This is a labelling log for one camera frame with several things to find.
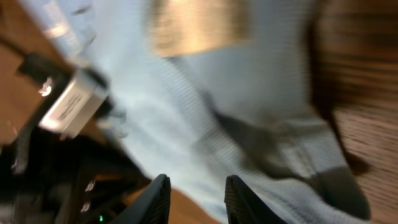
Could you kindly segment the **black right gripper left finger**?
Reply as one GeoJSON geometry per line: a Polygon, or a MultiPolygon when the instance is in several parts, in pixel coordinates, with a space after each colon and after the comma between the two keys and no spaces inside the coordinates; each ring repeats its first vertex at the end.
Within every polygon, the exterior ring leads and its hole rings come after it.
{"type": "Polygon", "coordinates": [[[160,174],[109,224],[168,224],[170,194],[170,178],[160,174]]]}

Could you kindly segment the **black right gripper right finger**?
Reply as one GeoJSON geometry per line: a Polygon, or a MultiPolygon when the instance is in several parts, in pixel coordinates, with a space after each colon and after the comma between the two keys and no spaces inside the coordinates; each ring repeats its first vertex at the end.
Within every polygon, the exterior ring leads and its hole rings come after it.
{"type": "Polygon", "coordinates": [[[237,175],[226,178],[224,202],[229,224],[286,224],[237,175]]]}

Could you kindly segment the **light blue t-shirt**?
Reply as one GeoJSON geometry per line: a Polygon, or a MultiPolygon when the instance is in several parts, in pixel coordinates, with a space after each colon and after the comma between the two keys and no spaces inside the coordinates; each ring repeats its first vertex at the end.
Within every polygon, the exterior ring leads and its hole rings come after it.
{"type": "Polygon", "coordinates": [[[23,1],[74,66],[110,81],[129,157],[215,220],[239,176],[287,223],[369,223],[330,126],[310,101],[317,1],[23,1]]]}

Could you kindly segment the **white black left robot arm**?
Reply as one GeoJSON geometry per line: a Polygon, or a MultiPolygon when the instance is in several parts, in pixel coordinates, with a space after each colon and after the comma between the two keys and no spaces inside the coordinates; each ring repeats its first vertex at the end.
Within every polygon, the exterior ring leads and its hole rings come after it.
{"type": "Polygon", "coordinates": [[[112,110],[105,82],[87,69],[70,75],[35,53],[18,70],[49,95],[3,147],[1,222],[109,223],[146,181],[121,150],[79,134],[112,110]]]}

